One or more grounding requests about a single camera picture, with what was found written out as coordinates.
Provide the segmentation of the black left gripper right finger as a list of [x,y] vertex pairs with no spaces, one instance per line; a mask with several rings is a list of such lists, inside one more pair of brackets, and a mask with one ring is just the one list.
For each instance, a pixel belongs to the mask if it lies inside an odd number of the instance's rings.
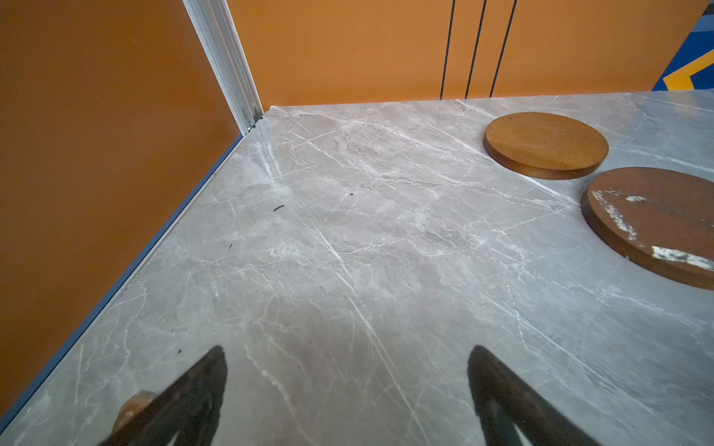
[[484,346],[475,346],[467,369],[474,411],[488,445],[596,445],[511,368]]

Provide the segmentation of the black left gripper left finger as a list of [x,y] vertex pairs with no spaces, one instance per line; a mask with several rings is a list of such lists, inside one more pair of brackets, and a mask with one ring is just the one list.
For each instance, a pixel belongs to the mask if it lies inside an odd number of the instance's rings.
[[212,444],[227,375],[224,350],[213,347],[163,392],[143,390],[124,403],[102,444]]

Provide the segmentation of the dark brown glossy coaster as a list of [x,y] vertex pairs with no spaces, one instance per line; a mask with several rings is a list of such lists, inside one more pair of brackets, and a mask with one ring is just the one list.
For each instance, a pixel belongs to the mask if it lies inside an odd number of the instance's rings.
[[589,227],[629,261],[681,284],[713,288],[713,183],[661,168],[597,176],[581,196]]

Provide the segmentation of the light brown wooden coaster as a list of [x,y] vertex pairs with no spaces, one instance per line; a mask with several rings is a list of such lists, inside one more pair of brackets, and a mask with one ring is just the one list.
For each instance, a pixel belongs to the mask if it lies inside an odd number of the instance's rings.
[[553,113],[512,113],[491,122],[483,136],[491,158],[516,173],[543,180],[574,180],[600,167],[609,154],[592,126]]

